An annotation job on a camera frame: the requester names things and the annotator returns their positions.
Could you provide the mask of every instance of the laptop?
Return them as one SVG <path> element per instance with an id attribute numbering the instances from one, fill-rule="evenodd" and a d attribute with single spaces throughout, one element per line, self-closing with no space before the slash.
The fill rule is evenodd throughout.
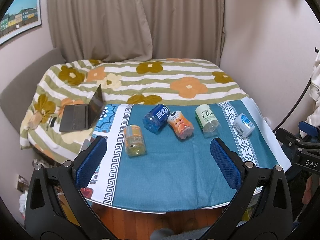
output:
<path id="1" fill-rule="evenodd" d="M 89 104 L 66 105 L 63 110 L 60 132 L 88 130 L 100 117 L 103 110 L 101 85 L 95 91 Z"/>

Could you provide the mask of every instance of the painting of houses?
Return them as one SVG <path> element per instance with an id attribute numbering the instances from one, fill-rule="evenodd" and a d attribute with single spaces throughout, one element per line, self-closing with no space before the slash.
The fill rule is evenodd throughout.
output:
<path id="1" fill-rule="evenodd" d="M 41 24 L 40 0 L 14 0 L 0 21 L 0 45 Z"/>

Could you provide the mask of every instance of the headboard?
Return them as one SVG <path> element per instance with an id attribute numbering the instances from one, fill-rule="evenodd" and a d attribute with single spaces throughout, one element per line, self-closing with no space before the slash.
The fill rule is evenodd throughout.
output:
<path id="1" fill-rule="evenodd" d="M 18 133 L 44 73 L 51 66 L 65 62 L 60 50 L 55 48 L 26 67 L 0 94 L 0 107 Z"/>

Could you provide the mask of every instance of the laptop keyboard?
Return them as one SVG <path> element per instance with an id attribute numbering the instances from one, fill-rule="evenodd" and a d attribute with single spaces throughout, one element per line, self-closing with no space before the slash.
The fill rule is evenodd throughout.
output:
<path id="1" fill-rule="evenodd" d="M 72 130 L 83 130 L 87 128 L 87 107 L 75 105 L 72 119 Z"/>

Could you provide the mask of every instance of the wall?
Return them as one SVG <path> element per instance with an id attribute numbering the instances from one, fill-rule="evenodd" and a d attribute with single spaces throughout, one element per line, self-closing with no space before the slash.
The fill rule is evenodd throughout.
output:
<path id="1" fill-rule="evenodd" d="M 0 46 L 0 92 L 25 67 L 53 49 L 46 0 L 41 2 L 42 26 L 29 30 Z M 0 110 L 0 195 L 12 215 L 23 222 L 19 213 L 20 192 L 15 189 L 17 174 L 30 181 L 33 151 L 20 150 L 19 135 Z"/>
<path id="2" fill-rule="evenodd" d="M 220 67 L 275 128 L 310 78 L 319 22 L 305 0 L 225 0 L 225 31 Z M 297 132 L 312 105 L 306 95 L 282 127 Z"/>

